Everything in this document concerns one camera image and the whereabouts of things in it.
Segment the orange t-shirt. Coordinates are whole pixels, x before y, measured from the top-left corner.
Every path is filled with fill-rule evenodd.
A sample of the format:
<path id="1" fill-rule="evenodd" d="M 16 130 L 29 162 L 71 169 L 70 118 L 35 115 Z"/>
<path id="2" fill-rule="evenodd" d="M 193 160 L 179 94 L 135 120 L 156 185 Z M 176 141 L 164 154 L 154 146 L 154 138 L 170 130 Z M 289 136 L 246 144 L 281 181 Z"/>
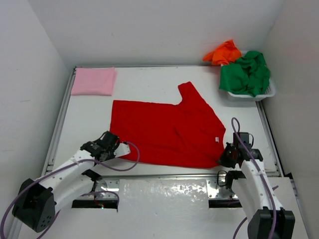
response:
<path id="1" fill-rule="evenodd" d="M 232 39 L 222 43 L 215 50 L 207 53 L 203 57 L 204 62 L 212 65 L 229 65 L 242 57 L 241 51 L 235 46 Z"/>

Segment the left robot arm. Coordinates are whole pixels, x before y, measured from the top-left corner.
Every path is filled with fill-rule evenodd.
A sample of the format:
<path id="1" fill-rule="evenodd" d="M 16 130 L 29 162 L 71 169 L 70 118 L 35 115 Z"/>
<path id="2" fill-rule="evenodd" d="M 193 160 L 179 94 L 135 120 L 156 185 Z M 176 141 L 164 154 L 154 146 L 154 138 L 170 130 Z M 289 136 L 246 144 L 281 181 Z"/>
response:
<path id="1" fill-rule="evenodd" d="M 36 180 L 25 180 L 12 215 L 35 232 L 44 231 L 59 210 L 92 190 L 100 178 L 93 167 L 130 152 L 130 147 L 121 143 L 118 136 L 104 132 L 100 138 L 83 144 L 55 170 Z"/>

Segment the metal base plate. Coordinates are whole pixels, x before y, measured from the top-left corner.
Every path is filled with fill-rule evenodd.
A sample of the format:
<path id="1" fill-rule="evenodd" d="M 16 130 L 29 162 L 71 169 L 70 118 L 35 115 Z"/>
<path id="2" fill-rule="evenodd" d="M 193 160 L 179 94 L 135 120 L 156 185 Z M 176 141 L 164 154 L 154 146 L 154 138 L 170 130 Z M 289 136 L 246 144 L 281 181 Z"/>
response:
<path id="1" fill-rule="evenodd" d="M 120 189 L 120 180 L 102 178 L 95 182 L 92 192 L 76 198 L 77 200 L 117 200 Z"/>
<path id="2" fill-rule="evenodd" d="M 239 200 L 231 189 L 226 189 L 224 178 L 211 178 L 206 180 L 206 188 L 210 200 Z"/>

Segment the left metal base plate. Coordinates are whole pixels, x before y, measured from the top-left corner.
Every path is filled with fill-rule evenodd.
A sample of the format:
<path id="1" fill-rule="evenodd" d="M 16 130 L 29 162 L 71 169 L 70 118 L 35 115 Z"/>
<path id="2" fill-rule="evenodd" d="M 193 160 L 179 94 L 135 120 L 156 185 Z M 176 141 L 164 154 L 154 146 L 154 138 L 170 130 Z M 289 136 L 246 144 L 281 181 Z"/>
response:
<path id="1" fill-rule="evenodd" d="M 120 180 L 102 178 L 95 182 L 92 192 L 76 198 L 77 200 L 117 200 L 120 189 Z"/>

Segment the red t-shirt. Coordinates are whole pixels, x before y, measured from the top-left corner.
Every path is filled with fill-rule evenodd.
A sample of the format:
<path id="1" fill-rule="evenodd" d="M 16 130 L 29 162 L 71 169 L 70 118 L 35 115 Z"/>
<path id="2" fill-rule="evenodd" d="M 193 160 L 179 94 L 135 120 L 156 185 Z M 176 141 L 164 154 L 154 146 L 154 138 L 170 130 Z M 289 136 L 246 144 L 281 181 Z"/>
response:
<path id="1" fill-rule="evenodd" d="M 177 105 L 113 101 L 110 132 L 137 147 L 125 159 L 188 168 L 219 165 L 225 126 L 192 82 L 178 90 Z"/>

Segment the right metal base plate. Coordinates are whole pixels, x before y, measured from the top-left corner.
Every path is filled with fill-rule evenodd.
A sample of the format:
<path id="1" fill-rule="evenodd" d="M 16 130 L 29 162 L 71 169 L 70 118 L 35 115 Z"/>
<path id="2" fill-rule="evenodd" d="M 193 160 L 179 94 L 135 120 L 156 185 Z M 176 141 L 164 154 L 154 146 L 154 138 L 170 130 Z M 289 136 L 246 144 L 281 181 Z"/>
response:
<path id="1" fill-rule="evenodd" d="M 231 189 L 226 189 L 224 178 L 211 178 L 206 180 L 206 188 L 210 200 L 239 200 Z"/>

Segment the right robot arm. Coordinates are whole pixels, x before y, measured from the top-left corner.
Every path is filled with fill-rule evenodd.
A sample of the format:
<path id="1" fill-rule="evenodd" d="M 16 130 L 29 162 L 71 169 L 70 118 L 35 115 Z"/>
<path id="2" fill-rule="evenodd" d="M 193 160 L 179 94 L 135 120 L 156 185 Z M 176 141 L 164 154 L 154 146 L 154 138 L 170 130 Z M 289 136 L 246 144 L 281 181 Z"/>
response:
<path id="1" fill-rule="evenodd" d="M 227 143 L 219 163 L 230 170 L 225 188 L 238 197 L 248 221 L 250 239 L 290 239 L 295 216 L 284 209 L 270 185 L 260 150 Z"/>

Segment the pink t-shirt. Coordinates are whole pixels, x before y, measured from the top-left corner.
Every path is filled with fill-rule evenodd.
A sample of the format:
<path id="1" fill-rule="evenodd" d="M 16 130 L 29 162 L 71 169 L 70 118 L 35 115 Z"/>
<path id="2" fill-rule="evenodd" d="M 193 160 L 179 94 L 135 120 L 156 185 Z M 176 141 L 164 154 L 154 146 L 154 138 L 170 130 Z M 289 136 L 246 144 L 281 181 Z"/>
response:
<path id="1" fill-rule="evenodd" d="M 112 68 L 77 68 L 72 96 L 111 96 L 117 71 Z"/>

